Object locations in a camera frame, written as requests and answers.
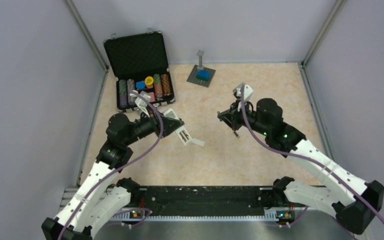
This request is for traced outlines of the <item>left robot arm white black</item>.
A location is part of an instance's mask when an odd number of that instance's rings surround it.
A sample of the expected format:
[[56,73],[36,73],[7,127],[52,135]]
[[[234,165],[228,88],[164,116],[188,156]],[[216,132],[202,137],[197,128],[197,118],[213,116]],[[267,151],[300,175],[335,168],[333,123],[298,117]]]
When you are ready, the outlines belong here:
[[123,207],[140,202],[139,184],[130,178],[119,180],[103,200],[110,183],[132,163],[131,144],[151,134],[162,139],[182,127],[184,122],[160,112],[142,113],[130,121],[123,113],[108,120],[107,140],[101,147],[83,184],[65,207],[41,225],[47,240],[92,240],[100,229]]

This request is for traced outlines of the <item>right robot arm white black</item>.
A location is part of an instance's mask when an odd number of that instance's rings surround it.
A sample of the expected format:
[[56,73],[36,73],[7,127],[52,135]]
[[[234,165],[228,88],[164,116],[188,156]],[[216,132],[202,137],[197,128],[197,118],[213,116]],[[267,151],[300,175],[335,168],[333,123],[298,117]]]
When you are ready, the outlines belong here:
[[291,177],[280,179],[273,192],[279,206],[290,202],[306,205],[334,217],[349,232],[361,235],[383,206],[384,186],[368,182],[342,168],[317,149],[307,137],[284,122],[283,109],[272,98],[260,99],[256,108],[238,99],[217,118],[233,131],[248,127],[265,137],[270,150],[300,165],[317,178],[323,188],[307,185]]

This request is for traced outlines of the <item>white remote battery cover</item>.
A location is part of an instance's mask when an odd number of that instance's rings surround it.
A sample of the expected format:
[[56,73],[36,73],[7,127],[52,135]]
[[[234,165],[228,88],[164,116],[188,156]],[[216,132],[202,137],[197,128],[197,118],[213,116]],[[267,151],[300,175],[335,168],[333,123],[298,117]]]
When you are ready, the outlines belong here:
[[196,138],[192,138],[192,139],[191,139],[191,142],[192,142],[193,144],[199,145],[199,146],[201,146],[201,147],[203,147],[203,146],[205,145],[205,142],[204,142],[204,141],[199,140],[199,139],[196,139]]

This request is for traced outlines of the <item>white remote control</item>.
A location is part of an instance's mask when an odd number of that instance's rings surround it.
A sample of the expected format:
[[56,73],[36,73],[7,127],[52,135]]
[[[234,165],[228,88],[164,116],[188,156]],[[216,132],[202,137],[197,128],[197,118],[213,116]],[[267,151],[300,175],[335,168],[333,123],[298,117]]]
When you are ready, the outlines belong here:
[[[163,115],[167,118],[172,118],[172,119],[176,119],[176,120],[180,120],[180,118],[177,116],[177,114],[174,112],[174,110],[172,108],[169,108],[167,110],[165,110],[163,112]],[[188,136],[189,136],[189,140],[186,140],[185,137],[183,136],[183,134],[181,133],[181,131],[185,131]],[[182,143],[186,146],[188,143],[191,142],[192,140],[192,137],[191,135],[189,134],[189,132],[187,131],[187,129],[185,128],[184,125],[178,127],[176,130],[175,130],[175,133],[177,134],[177,136],[179,137],[179,139],[182,141]]]

